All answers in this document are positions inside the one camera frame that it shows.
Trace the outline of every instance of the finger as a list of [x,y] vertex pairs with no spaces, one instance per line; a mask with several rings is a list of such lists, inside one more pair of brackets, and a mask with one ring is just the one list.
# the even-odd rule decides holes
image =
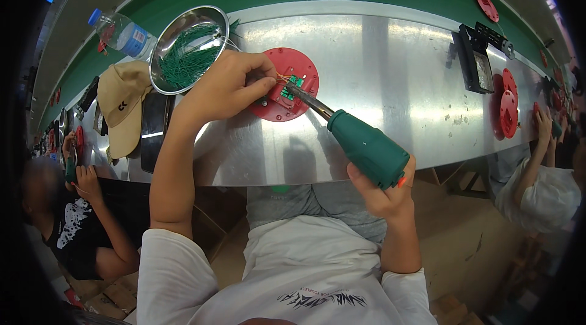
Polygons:
[[346,167],[350,181],[365,201],[388,200],[384,192],[374,185],[352,162]]
[[236,91],[236,99],[238,102],[240,102],[242,109],[244,109],[254,101],[268,94],[268,91],[273,88],[276,83],[277,80],[275,80],[273,77],[261,78],[252,85],[246,86]]
[[273,62],[264,53],[239,53],[245,65],[244,72],[248,73],[257,68],[264,72],[267,77],[277,78],[277,69]]

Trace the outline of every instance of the stainless steel workbench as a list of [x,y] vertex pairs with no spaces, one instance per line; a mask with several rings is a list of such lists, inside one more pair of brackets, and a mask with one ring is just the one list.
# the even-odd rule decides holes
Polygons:
[[[539,74],[489,46],[493,74],[509,68],[519,93],[522,127],[513,138],[499,141],[489,120],[491,95],[465,91],[458,57],[446,67],[450,30],[380,16],[317,14],[252,21],[237,32],[246,52],[282,46],[305,53],[319,72],[318,98],[380,128],[416,156],[418,168],[471,159],[536,137],[530,125],[533,102],[544,107]],[[98,165],[104,177],[150,182],[140,160],[132,158],[139,158],[138,151],[114,167],[107,165],[107,137],[92,129],[95,105],[82,122],[82,162]],[[343,180],[347,163],[326,122],[312,110],[283,123],[245,110],[206,125],[194,146],[194,176],[200,186]]]

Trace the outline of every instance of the white sleeve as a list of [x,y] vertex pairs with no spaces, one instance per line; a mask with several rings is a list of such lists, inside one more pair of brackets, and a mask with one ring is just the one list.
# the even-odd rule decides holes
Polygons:
[[413,274],[386,272],[381,285],[406,325],[437,325],[436,318],[429,312],[423,268]]
[[216,292],[216,276],[194,241],[166,229],[145,231],[138,270],[138,324],[185,325]]

